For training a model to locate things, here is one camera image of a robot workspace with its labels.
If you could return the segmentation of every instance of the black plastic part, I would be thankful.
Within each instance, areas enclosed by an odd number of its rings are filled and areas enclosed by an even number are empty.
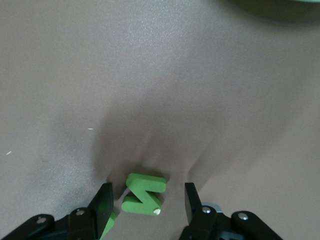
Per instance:
[[[95,237],[100,239],[107,222],[114,210],[114,194],[112,183],[104,183],[94,196],[88,208],[93,211],[95,219]]]
[[[196,186],[192,182],[186,182],[184,184],[184,202],[186,217],[190,224],[196,210],[202,207]]]
[[[88,207],[77,208],[58,221],[48,214],[33,216],[2,240],[100,239],[113,208],[112,184],[105,183]]]
[[[179,240],[208,240],[215,227],[217,212],[210,208],[210,213],[204,213],[201,207],[194,212],[189,226],[185,227]]]
[[[186,183],[185,210],[189,226],[183,229],[179,240],[282,240],[252,212],[235,212],[229,218],[210,206],[205,207],[203,211],[195,185]],[[242,220],[239,213],[246,214],[248,219]]]
[[[78,208],[68,218],[67,240],[95,240],[95,219],[89,208]]]
[[[247,215],[247,220],[239,218],[239,213]],[[282,240],[267,224],[257,215],[249,211],[237,211],[232,214],[231,222],[233,227],[253,240]]]
[[[37,223],[41,218],[45,219],[45,222]],[[2,240],[30,240],[41,234],[45,234],[54,227],[54,217],[48,214],[39,214],[29,218]]]
[[[32,239],[35,240],[66,240],[68,235],[68,219],[69,215],[59,219],[54,222],[54,228],[51,229],[48,233],[42,234],[39,237]]]

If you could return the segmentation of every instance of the green foam block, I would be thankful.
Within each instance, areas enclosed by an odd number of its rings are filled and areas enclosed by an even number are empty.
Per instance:
[[[116,221],[116,217],[117,216],[116,216],[115,212],[112,212],[108,222],[105,225],[105,228],[103,230],[103,233],[102,233],[100,239],[103,239],[105,237],[105,235],[110,231],[110,229],[114,226],[115,221]]]
[[[153,216],[160,214],[161,202],[153,193],[166,190],[167,181],[163,177],[131,173],[125,183],[135,196],[124,197],[123,211]]]

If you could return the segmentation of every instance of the green object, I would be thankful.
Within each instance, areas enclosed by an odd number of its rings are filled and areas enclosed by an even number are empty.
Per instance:
[[[153,193],[166,190],[167,181],[163,177],[131,173],[125,183],[135,196],[124,197],[123,211],[153,216],[160,214],[161,202]]]
[[[103,239],[105,237],[105,235],[110,231],[110,229],[114,226],[115,221],[116,221],[116,217],[117,216],[116,216],[115,212],[113,211],[110,215],[108,222],[105,225],[105,228],[103,230],[103,233],[102,233],[100,239]]]

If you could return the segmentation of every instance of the green block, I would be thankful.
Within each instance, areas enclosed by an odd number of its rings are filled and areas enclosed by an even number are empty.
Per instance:
[[[110,215],[108,222],[105,225],[105,228],[103,230],[103,233],[102,233],[100,239],[103,239],[105,237],[105,235],[110,231],[110,229],[114,226],[115,221],[116,221],[116,217],[117,216],[116,216],[115,212],[113,211]]]
[[[153,216],[160,214],[161,202],[153,193],[166,190],[167,181],[163,177],[131,173],[125,183],[135,196],[124,197],[123,211]]]

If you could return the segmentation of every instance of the screw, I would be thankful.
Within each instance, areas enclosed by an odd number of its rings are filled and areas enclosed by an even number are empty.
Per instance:
[[[38,220],[36,221],[37,224],[43,224],[47,219],[45,217],[39,217]]]
[[[156,208],[156,209],[153,211],[153,213],[154,213],[155,215],[159,215],[159,214],[161,213],[161,209],[160,209],[160,208]]]
[[[217,204],[214,204],[211,202],[203,202],[202,206],[207,206],[207,207],[213,208],[218,214],[223,213],[221,207],[219,207]]]
[[[84,213],[85,213],[85,211],[78,209],[75,214],[76,214],[77,216],[81,216],[81,215],[84,214]]]
[[[211,209],[208,206],[203,206],[202,207],[202,212],[204,212],[205,214],[209,214],[209,213],[211,213]]]
[[[243,212],[238,213],[238,217],[240,219],[242,219],[242,220],[248,220],[249,219],[248,215],[243,213]]]

